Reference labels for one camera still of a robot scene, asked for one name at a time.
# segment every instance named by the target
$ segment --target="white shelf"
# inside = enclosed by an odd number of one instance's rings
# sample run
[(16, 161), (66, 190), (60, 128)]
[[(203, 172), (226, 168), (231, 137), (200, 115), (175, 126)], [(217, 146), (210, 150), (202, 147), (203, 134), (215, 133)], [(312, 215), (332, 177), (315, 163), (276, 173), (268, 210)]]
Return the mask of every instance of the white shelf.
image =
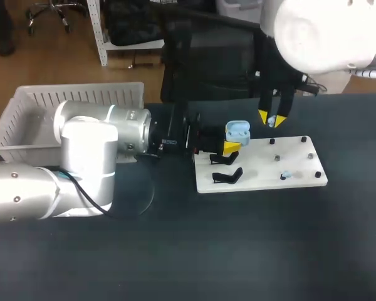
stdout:
[(127, 45), (127, 46), (116, 46), (113, 45), (110, 41), (104, 44), (106, 50), (137, 50), (137, 49), (161, 49), (164, 46), (163, 40), (146, 42), (141, 44), (135, 45)]
[(141, 49), (160, 49), (164, 46), (163, 40), (147, 42), (128, 46), (115, 46), (111, 42), (103, 39), (103, 30), (100, 21), (100, 5), (99, 0), (87, 0), (89, 15), (92, 22), (93, 33), (95, 34), (96, 45), (98, 47), (100, 62), (102, 66), (107, 66), (107, 51), (110, 50), (141, 50)]

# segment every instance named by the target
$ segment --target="silver robot arm segment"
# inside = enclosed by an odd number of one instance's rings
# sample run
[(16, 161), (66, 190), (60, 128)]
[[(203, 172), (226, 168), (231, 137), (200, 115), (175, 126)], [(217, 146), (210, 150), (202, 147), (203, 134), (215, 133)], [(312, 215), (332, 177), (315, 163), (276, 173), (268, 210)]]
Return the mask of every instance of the silver robot arm segment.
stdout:
[[(146, 152), (150, 122), (145, 109), (65, 102), (54, 120), (61, 142), (60, 167), (107, 211), (113, 201), (117, 152)], [(100, 214), (62, 173), (0, 162), (0, 223)]]

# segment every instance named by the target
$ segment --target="white crate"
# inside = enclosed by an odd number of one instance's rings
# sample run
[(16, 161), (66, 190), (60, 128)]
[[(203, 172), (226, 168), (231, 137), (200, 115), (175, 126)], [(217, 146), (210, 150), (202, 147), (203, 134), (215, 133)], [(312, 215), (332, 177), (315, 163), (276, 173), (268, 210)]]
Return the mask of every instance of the white crate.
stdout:
[(263, 0), (217, 0), (217, 11), (222, 16), (260, 23)]
[(59, 165), (53, 117), (65, 101), (144, 107), (143, 83), (95, 83), (19, 87), (0, 118), (0, 156), (32, 166)]

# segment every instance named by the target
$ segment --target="robotic arm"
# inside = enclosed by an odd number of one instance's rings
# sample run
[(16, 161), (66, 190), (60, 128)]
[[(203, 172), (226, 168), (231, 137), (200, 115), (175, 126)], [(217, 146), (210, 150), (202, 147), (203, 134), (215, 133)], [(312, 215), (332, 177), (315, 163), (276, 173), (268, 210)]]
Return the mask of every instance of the robotic arm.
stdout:
[[(53, 122), (61, 143), (60, 167), (107, 211), (113, 200), (117, 153), (145, 153), (150, 112), (63, 102)], [(0, 222), (99, 215), (61, 172), (0, 162)]]
[[(266, 0), (261, 29), (268, 39), (275, 39), (270, 44), (296, 70), (312, 74), (367, 70), (376, 77), (376, 0)], [(266, 94), (267, 101), (261, 95), (259, 103), (264, 123), (269, 107)], [(280, 108), (276, 126), (290, 108)], [(53, 123), (61, 143), (60, 167), (106, 211), (112, 205), (118, 152), (133, 156), (188, 150), (226, 155), (240, 146), (224, 141), (224, 129), (201, 131), (197, 123), (184, 122), (176, 141), (159, 133), (148, 110), (64, 102)], [(0, 222), (102, 213), (63, 173), (0, 162)]]
[(376, 0), (266, 0), (261, 29), (303, 73), (376, 78)]

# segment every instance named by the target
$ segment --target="black bag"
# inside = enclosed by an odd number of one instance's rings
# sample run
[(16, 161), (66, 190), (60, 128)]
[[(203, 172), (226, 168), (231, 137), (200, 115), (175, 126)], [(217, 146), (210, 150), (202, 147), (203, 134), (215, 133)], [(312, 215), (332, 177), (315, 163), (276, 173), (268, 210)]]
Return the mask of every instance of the black bag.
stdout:
[[(178, 0), (178, 5), (201, 11), (214, 10), (214, 0)], [(106, 0), (104, 15), (108, 36), (116, 46), (162, 39), (149, 0)]]

